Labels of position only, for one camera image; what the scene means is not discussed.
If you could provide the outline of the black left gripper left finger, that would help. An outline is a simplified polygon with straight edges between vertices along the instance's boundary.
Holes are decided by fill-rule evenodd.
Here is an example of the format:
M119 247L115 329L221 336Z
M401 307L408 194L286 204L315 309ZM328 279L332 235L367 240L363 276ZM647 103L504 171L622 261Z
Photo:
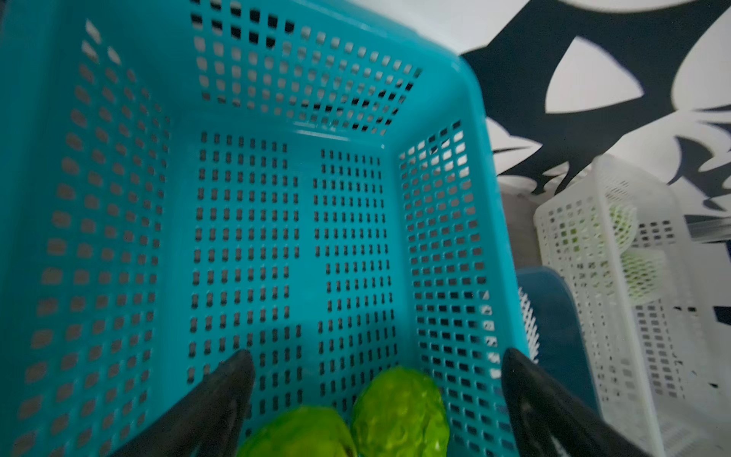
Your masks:
M239 446L255 368L238 350L115 456L233 456Z

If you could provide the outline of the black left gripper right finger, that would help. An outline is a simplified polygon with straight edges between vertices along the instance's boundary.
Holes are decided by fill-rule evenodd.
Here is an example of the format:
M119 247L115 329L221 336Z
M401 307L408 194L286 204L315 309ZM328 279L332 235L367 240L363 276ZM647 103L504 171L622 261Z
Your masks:
M502 390L522 456L646 455L515 348L503 355Z

